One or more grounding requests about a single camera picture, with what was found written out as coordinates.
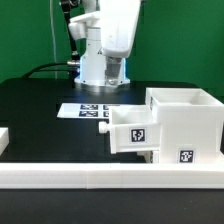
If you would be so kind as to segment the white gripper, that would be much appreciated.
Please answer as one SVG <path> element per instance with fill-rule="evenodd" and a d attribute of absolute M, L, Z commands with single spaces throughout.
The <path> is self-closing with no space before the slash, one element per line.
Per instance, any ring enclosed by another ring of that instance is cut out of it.
<path fill-rule="evenodd" d="M 109 86 L 118 85 L 121 58 L 131 53 L 140 5 L 141 0 L 100 0 L 101 50 L 109 56 L 105 70 Z"/>

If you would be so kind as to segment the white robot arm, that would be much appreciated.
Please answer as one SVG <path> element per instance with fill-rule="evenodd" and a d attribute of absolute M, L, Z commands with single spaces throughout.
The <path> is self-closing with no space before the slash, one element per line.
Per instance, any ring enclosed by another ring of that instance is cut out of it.
<path fill-rule="evenodd" d="M 130 56 L 142 0 L 79 0 L 82 15 L 69 20 L 77 41 L 86 40 L 75 86 L 94 92 L 114 92 L 130 85 L 126 59 Z"/>

